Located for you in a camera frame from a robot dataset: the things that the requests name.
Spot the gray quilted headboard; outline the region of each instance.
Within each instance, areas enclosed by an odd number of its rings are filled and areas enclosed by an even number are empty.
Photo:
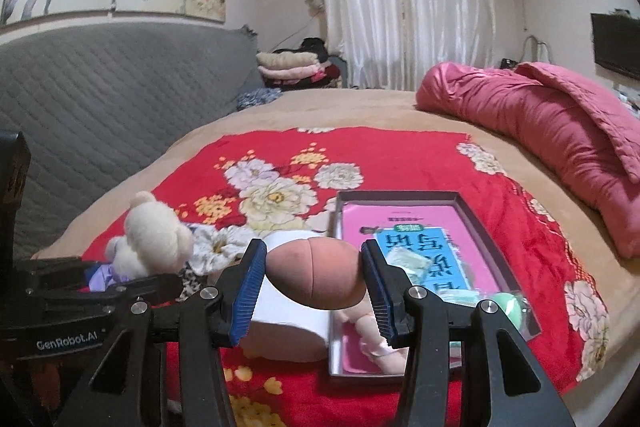
[[[78,214],[190,130],[262,86],[255,34],[178,23],[61,28],[0,46],[0,128],[23,131],[31,167],[15,255],[53,243]]]

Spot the pink comforter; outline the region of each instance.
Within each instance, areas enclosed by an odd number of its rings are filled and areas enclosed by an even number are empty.
[[[607,89],[538,62],[515,72],[445,62],[416,100],[516,139],[600,211],[622,257],[640,257],[640,121]]]

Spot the sheer curtain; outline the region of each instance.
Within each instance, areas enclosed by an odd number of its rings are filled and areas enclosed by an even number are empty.
[[[486,67],[494,0],[324,0],[327,44],[350,65],[353,86],[415,90],[443,61]]]
[[[401,0],[324,0],[327,47],[349,64],[352,86],[402,89]]]

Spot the blue label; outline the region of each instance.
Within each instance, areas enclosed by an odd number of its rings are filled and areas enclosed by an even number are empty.
[[[443,229],[433,227],[407,232],[384,229],[376,233],[376,241],[386,261],[401,267],[412,284],[434,293],[470,289]]]

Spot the television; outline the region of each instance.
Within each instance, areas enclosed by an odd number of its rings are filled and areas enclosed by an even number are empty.
[[[596,64],[640,80],[640,20],[613,14],[591,14]]]

